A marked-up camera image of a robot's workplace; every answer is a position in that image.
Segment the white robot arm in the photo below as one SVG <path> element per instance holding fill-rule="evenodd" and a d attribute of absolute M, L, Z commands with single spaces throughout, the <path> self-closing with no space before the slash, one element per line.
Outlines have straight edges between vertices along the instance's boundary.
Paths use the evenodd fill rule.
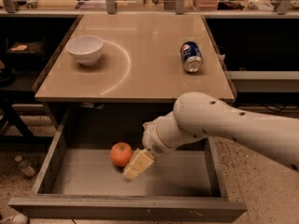
<path fill-rule="evenodd" d="M 233 140 L 294 171 L 299 169 L 299 119 L 240 110 L 205 93 L 182 94 L 170 113 L 143 127 L 143 147 L 122 173 L 128 182 L 149 169 L 157 157 L 209 136 Z"/>

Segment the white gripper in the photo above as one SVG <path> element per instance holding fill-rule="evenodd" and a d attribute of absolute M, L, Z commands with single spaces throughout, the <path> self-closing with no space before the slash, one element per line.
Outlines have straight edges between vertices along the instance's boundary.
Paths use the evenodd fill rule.
<path fill-rule="evenodd" d="M 168 147 L 158 135 L 158 125 L 165 121 L 164 117 L 143 124 L 142 145 L 144 149 L 137 148 L 130 162 L 122 172 L 122 178 L 130 182 L 146 171 L 154 162 L 154 157 L 167 155 L 174 151 Z"/>

